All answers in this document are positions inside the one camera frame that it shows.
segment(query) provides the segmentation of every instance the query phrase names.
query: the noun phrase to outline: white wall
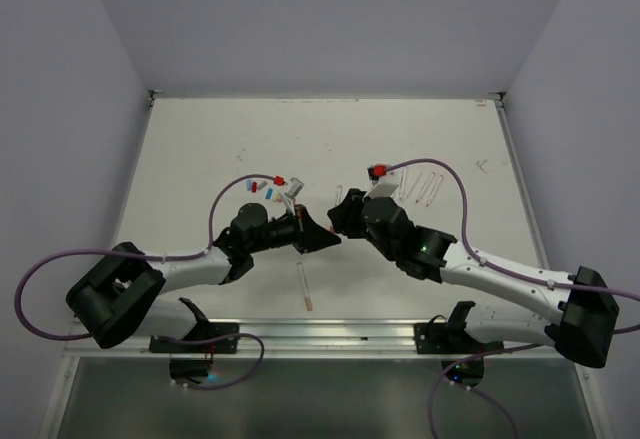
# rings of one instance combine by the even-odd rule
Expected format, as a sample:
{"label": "white wall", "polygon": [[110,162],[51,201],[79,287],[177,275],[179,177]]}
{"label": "white wall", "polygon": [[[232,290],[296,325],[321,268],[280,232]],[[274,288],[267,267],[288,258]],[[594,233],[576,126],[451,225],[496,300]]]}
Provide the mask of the white wall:
{"label": "white wall", "polygon": [[[13,313],[21,274],[51,252],[105,246],[146,113],[146,92],[100,0],[0,0],[0,435],[38,431],[61,343]],[[36,276],[26,312],[54,332],[71,318],[69,260]]]}
{"label": "white wall", "polygon": [[[561,0],[507,95],[551,265],[640,292],[640,0]],[[620,301],[620,324],[640,305]],[[640,336],[616,337],[601,373],[621,438],[640,435]]]}
{"label": "white wall", "polygon": [[103,0],[173,95],[505,91],[558,0]]}

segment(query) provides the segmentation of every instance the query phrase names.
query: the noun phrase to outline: red plastic part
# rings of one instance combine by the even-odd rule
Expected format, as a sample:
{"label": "red plastic part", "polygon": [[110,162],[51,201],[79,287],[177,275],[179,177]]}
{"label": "red plastic part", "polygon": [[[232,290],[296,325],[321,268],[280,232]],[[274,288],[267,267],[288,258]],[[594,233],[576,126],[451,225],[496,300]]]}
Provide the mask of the red plastic part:
{"label": "red plastic part", "polygon": [[373,175],[376,177],[386,176],[387,166],[383,164],[378,164],[377,166],[373,166]]}

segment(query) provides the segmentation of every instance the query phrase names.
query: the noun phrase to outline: white table surface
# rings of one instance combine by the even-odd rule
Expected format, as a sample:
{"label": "white table surface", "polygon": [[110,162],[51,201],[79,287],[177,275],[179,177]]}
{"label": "white table surface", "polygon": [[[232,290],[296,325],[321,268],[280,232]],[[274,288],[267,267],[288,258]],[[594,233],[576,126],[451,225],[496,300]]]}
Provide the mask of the white table surface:
{"label": "white table surface", "polygon": [[[370,164],[432,157],[461,175],[469,195],[469,235],[475,246],[537,265],[515,174],[491,101],[417,99],[158,99],[136,167],[118,242],[142,250],[179,252],[207,242],[213,198],[230,180],[260,172],[305,183],[299,203],[328,226],[338,184],[368,186]],[[446,172],[435,202],[400,203],[414,222],[460,235],[461,200]],[[260,202],[270,215],[283,206],[244,184],[223,199],[216,235],[239,207]],[[424,319],[448,315],[460,300],[497,304],[471,289],[418,281],[387,262],[364,240],[343,239],[302,258],[314,310],[305,309],[287,247],[256,254],[239,281],[202,286],[187,296],[212,318]]]}

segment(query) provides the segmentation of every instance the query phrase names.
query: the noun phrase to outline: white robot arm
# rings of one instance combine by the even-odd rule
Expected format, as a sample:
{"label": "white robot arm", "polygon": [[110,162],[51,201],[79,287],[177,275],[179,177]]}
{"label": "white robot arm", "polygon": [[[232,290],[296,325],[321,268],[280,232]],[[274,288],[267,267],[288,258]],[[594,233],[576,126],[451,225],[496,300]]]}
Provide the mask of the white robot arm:
{"label": "white robot arm", "polygon": [[[236,281],[253,267],[252,254],[257,252],[292,245],[306,254],[340,242],[316,224],[303,205],[291,202],[284,215],[268,220],[264,206],[245,204],[202,257],[152,267],[138,258],[108,256],[69,290],[66,302],[102,348],[114,347],[133,334],[209,339],[215,335],[195,304],[161,294]],[[114,251],[143,254],[132,243],[119,244]]]}
{"label": "white robot arm", "polygon": [[[389,197],[398,182],[393,173],[376,166],[369,175],[373,187],[368,192],[350,189],[343,202],[329,211],[336,233],[366,239],[411,277],[470,287],[512,304],[487,308],[460,302],[445,324],[423,324],[420,331],[426,334],[416,333],[416,343],[426,337],[438,343],[440,353],[476,353],[495,341],[541,344],[576,363],[604,367],[618,305],[606,292],[565,288],[606,288],[600,274],[586,267],[575,275],[533,268],[477,249],[470,254],[470,246],[454,236],[414,225]],[[512,276],[535,277],[545,285],[519,280],[487,264]]]}

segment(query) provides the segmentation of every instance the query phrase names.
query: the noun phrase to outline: clear plastic tube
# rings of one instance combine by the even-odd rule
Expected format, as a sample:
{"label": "clear plastic tube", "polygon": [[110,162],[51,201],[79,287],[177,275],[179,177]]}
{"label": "clear plastic tube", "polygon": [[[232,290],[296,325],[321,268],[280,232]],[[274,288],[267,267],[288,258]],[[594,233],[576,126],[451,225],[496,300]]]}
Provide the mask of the clear plastic tube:
{"label": "clear plastic tube", "polygon": [[431,174],[429,174],[429,177],[427,177],[427,180],[425,181],[424,185],[420,188],[420,192],[418,192],[418,197],[416,197],[416,204],[422,200],[422,198],[427,193],[427,190],[429,189],[429,187],[431,186],[435,178],[436,178],[435,172],[432,172]]}
{"label": "clear plastic tube", "polygon": [[342,202],[342,184],[338,184],[336,187],[336,200],[334,205],[339,205]]}
{"label": "clear plastic tube", "polygon": [[404,201],[406,194],[405,191],[407,189],[407,168],[403,167],[400,170],[400,187],[398,187],[398,199]]}
{"label": "clear plastic tube", "polygon": [[409,197],[411,196],[411,194],[413,194],[413,191],[415,190],[416,186],[418,185],[418,183],[420,182],[420,180],[422,179],[422,176],[424,175],[424,172],[420,171],[418,172],[418,175],[416,176],[416,178],[413,180],[413,182],[411,183],[411,187],[409,187],[409,190],[407,191],[407,194],[404,196],[404,199],[402,199],[403,201],[405,199],[409,199]]}
{"label": "clear plastic tube", "polygon": [[307,307],[307,311],[313,311],[313,304],[311,304],[311,294],[309,293],[309,285],[307,284],[307,276],[304,273],[304,266],[301,262],[298,262],[296,267],[298,268],[298,277],[300,278],[300,285],[302,286],[304,305]]}
{"label": "clear plastic tube", "polygon": [[440,174],[438,176],[438,179],[436,179],[436,183],[433,185],[433,189],[431,189],[431,193],[429,194],[429,197],[427,198],[427,207],[429,207],[431,205],[431,203],[435,200],[436,195],[438,194],[438,190],[440,189],[440,185],[442,184],[442,180],[444,179],[444,177],[442,177],[442,174]]}

